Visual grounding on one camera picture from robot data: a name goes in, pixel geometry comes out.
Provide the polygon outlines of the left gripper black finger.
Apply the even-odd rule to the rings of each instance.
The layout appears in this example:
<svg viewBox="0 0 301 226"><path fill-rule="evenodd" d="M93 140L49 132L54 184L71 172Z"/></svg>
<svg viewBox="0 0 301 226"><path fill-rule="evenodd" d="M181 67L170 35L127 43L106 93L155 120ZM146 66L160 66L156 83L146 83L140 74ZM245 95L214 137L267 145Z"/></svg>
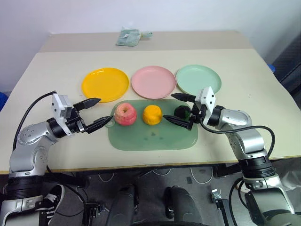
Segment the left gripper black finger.
<svg viewBox="0 0 301 226"><path fill-rule="evenodd" d="M76 104L73 105L73 107L76 109L76 111L81 111L83 109L88 109L90 107L93 107L94 105L96 105L97 103L99 103L101 101L101 98L88 98L85 99L81 102L78 102Z"/></svg>
<svg viewBox="0 0 301 226"><path fill-rule="evenodd" d="M110 116L104 116L104 117L101 117L101 118L95 120L92 124L85 127L85 132L90 134L90 133L93 133L93 132L101 129L108 122L110 122L112 118L113 118L113 116L110 115Z"/></svg>

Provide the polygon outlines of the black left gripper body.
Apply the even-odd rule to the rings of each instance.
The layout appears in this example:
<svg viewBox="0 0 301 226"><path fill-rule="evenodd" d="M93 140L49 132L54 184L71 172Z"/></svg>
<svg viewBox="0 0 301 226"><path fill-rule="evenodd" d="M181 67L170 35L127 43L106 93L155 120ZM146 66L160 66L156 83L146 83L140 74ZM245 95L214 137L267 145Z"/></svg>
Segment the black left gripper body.
<svg viewBox="0 0 301 226"><path fill-rule="evenodd" d="M71 114L67 118L66 125L72 134L74 133L89 133L88 126L84 123L81 118L79 111L86 109L84 104L75 104L71 109Z"/></svg>

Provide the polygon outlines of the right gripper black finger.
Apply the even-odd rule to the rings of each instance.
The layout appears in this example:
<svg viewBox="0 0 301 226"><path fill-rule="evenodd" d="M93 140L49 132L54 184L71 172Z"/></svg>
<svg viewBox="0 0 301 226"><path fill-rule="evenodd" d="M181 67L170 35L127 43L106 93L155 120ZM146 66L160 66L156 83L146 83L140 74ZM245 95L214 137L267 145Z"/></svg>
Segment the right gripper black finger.
<svg viewBox="0 0 301 226"><path fill-rule="evenodd" d="M196 96L185 94L185 93L173 93L171 94L171 97L183 102L191 102L191 103L194 103L196 99Z"/></svg>
<svg viewBox="0 0 301 226"><path fill-rule="evenodd" d="M176 116L171 116L171 115L162 115L163 118L165 118L167 121L169 121L170 123L183 127L187 130L191 130L194 124L194 118L190 117L190 119L188 121L185 121L179 117Z"/></svg>

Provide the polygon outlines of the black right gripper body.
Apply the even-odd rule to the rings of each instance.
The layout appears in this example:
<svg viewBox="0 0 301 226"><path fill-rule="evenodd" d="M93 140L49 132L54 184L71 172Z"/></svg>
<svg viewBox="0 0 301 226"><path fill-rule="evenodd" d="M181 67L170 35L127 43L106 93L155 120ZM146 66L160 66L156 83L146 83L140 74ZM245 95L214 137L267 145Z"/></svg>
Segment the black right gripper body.
<svg viewBox="0 0 301 226"><path fill-rule="evenodd" d="M190 123L203 123L206 116L206 105L197 106L196 103L193 104L190 116Z"/></svg>

